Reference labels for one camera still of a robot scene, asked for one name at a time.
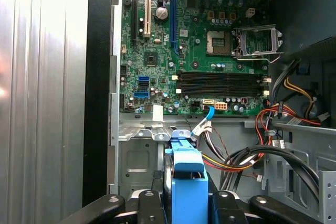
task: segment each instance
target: ram slot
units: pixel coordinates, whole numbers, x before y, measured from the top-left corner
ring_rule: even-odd
[[[132,14],[131,14],[131,42],[133,44],[137,41],[138,31],[138,0],[132,0]]]
[[[169,40],[173,47],[176,44],[177,0],[170,0],[170,34]]]
[[[152,0],[145,0],[145,29],[143,36],[151,37]]]
[[[215,94],[233,97],[258,97],[264,87],[261,76],[244,73],[180,72],[176,88],[182,94]]]

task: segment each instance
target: blue sata port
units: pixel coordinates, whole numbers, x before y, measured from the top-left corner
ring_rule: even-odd
[[[149,77],[139,76],[138,83],[140,86],[148,86],[149,85]]]
[[[149,92],[134,92],[134,98],[149,99]]]

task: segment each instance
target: motherboard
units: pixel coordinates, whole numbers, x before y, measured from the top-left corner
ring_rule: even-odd
[[[120,110],[256,115],[274,53],[269,0],[123,0]]]

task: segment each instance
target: white pci slot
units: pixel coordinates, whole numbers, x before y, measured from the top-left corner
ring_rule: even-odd
[[[145,0],[145,27],[144,37],[149,38],[151,36],[151,17],[152,16],[152,0]]]

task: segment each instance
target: gray metal frame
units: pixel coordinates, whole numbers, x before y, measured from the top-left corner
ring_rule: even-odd
[[[0,223],[82,205],[88,0],[0,0]]]

